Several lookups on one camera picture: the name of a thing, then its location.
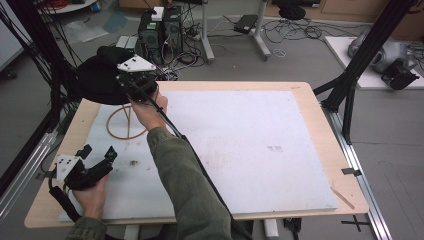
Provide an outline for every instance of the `floor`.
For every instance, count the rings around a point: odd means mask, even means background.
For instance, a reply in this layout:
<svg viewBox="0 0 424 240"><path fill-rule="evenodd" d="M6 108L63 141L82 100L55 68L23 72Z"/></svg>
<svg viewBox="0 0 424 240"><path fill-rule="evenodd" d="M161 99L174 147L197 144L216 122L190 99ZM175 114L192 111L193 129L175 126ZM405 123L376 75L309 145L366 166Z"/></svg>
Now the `floor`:
<svg viewBox="0 0 424 240"><path fill-rule="evenodd" d="M72 48L84 61L95 55L99 46L117 42L119 36L133 35L138 27L137 14L117 11L114 2L103 6L100 13L83 9L60 15L62 24L87 21L89 28L103 26L107 35L89 42L75 42ZM212 18L209 26L217 26L215 35L233 35L225 18ZM270 23L267 29L276 26ZM359 34L369 26L349 23L332 23L345 31ZM341 35L340 31L325 28L324 35ZM343 68L325 43L314 39L283 40L275 31L268 32L265 43L274 54L263 61L255 43L249 36L236 38L211 37L210 42L216 60L212 64L186 68L178 81L304 81L312 88L339 76ZM280 34L288 35L282 29ZM301 33L291 36L297 38ZM0 77L0 174L6 171L26 140L49 110L49 89L32 61L25 55L18 57L11 67L18 74L16 79ZM424 71L416 68L420 74ZM317 96L324 100L328 92ZM415 240L424 235L424 111L422 90L365 91L358 89L352 119L352 142L361 161L374 196L393 239ZM48 157L45 166L49 166ZM68 228L28 229L24 219L41 184L32 178L14 207L0 225L2 239L60 239ZM367 217L357 216L367 222ZM353 221L353 216L304 218L300 239L375 239L372 229L363 225L358 231L355 225L342 224ZM293 239L278 222L280 239ZM123 227L110 227L109 232L123 237ZM261 224L256 222L255 236L261 235Z"/></svg>

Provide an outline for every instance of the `green jacket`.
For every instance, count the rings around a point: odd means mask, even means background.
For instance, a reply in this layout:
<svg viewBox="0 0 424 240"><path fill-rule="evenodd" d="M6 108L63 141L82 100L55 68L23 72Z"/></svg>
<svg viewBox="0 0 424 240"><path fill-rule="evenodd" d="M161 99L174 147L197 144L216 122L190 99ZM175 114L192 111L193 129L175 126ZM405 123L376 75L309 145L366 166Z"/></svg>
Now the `green jacket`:
<svg viewBox="0 0 424 240"><path fill-rule="evenodd" d="M174 206L177 239L231 239L230 215L203 176L190 145L164 128L155 128L147 142L163 186ZM106 225L80 218L66 239L104 239Z"/></svg>

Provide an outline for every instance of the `human hand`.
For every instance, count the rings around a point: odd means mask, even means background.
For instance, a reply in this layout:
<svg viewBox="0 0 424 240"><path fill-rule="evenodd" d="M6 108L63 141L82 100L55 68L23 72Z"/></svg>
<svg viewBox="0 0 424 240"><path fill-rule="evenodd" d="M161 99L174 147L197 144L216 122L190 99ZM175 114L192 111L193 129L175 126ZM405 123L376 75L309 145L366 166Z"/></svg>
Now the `human hand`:
<svg viewBox="0 0 424 240"><path fill-rule="evenodd" d="M164 113L166 113L168 107L168 98L163 96L159 91L156 92L154 95L156 94L156 104L162 108L162 111ZM147 129L147 131L150 131L156 127L166 127L165 121L162 119L162 117L156 111L155 107L152 106L150 102L136 103L132 100L130 101L132 108L135 114L137 115L138 121L140 121L140 123Z"/></svg>
<svg viewBox="0 0 424 240"><path fill-rule="evenodd" d="M96 186L82 191L72 190L84 211L84 217L101 219L105 205L105 189L108 175L97 182Z"/></svg>

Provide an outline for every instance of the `person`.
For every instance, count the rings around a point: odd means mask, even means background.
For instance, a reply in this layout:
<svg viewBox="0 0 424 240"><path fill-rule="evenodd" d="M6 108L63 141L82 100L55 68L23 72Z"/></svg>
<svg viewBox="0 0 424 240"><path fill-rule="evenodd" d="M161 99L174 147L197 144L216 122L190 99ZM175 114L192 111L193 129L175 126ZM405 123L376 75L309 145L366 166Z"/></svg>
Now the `person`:
<svg viewBox="0 0 424 240"><path fill-rule="evenodd" d="M157 92L156 103L166 112L168 99ZM203 176L191 146L172 135L156 109L132 102L138 120L148 130L147 142L159 177L174 207L177 239L232 239L231 218ZM95 187L73 191L84 214L66 239L104 239L101 221L107 176Z"/></svg>

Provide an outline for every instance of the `wooden table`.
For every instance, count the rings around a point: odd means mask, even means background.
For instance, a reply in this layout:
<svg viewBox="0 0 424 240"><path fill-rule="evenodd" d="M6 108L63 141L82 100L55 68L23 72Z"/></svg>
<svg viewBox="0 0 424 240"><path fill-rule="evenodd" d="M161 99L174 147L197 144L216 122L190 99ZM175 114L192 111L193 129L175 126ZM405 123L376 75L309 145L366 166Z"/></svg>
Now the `wooden table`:
<svg viewBox="0 0 424 240"><path fill-rule="evenodd" d="M349 168L346 158L324 116L318 100L307 83L301 82L159 82L161 91L291 91L301 110L310 137L322 166L329 179L329 184L337 200L338 208L334 211L302 211L287 213L267 213L235 216L236 219L268 219L323 215L355 215L368 212L368 204L359 188L355 177L344 175L341 169ZM60 154L73 155L82 149L91 125L100 105L83 100L58 150ZM29 212L25 218L28 228L71 226L72 223L58 222L60 205L50 196L47 179L44 180ZM175 219L125 219L109 220L107 224L145 224L175 222Z"/></svg>

